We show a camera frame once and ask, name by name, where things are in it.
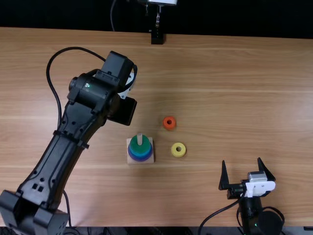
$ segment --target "green ring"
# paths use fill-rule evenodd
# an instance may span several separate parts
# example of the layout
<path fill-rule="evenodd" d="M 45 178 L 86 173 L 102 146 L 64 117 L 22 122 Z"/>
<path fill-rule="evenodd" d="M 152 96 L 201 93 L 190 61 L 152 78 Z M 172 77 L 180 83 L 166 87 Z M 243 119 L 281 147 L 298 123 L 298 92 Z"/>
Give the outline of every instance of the green ring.
<path fill-rule="evenodd" d="M 150 149 L 150 141 L 146 136 L 142 135 L 142 145 L 138 145 L 137 136 L 134 136 L 131 140 L 130 148 L 135 154 L 143 154 Z"/>

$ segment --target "orange ring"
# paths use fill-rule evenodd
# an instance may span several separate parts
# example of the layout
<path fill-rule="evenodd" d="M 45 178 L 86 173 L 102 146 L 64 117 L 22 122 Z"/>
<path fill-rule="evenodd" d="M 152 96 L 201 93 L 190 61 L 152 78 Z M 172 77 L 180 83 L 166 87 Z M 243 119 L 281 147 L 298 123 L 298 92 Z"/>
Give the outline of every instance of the orange ring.
<path fill-rule="evenodd" d="M 176 127 L 176 120 L 174 117 L 166 117 L 163 120 L 163 126 L 166 130 L 173 130 Z"/>

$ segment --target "black background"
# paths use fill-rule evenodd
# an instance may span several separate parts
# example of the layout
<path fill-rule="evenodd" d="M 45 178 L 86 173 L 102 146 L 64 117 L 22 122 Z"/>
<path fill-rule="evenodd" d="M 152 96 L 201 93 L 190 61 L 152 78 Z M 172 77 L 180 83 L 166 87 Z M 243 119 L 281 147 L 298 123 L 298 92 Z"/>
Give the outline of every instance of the black background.
<path fill-rule="evenodd" d="M 112 0 L 1 0 L 0 26 L 111 31 Z M 273 0 L 178 0 L 162 10 L 165 33 L 312 38 L 313 5 Z M 145 7 L 117 0 L 116 31 L 148 32 Z"/>

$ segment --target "yellow ring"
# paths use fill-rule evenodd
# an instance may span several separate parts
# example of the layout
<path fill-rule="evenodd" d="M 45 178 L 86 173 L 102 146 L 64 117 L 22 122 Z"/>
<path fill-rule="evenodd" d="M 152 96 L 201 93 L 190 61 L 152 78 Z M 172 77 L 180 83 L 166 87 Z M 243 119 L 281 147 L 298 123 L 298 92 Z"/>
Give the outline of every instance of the yellow ring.
<path fill-rule="evenodd" d="M 181 158 L 186 153 L 186 147 L 182 143 L 174 143 L 171 152 L 174 157 Z"/>

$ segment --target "wood grain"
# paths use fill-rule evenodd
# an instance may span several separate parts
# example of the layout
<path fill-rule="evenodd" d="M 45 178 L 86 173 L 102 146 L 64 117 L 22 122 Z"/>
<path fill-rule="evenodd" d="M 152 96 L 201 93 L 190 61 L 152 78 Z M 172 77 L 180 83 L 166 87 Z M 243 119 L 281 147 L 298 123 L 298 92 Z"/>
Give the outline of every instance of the wood grain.
<path fill-rule="evenodd" d="M 231 203 L 218 190 L 222 160 L 235 183 L 258 157 L 277 178 L 263 205 L 280 209 L 286 226 L 313 225 L 312 40 L 167 35 L 152 46 L 149 34 L 0 28 L 0 190 L 15 191 L 52 138 L 45 68 L 69 46 L 114 50 L 138 65 L 131 126 L 107 122 L 66 185 L 75 226 L 198 226 Z M 81 51 L 53 62 L 63 106 L 71 78 L 101 66 Z M 161 126 L 169 115 L 172 132 Z M 127 165 L 126 139 L 139 131 L 155 141 L 153 165 Z M 182 159 L 170 154 L 177 141 L 187 147 Z M 236 226 L 235 211 L 207 226 Z"/>

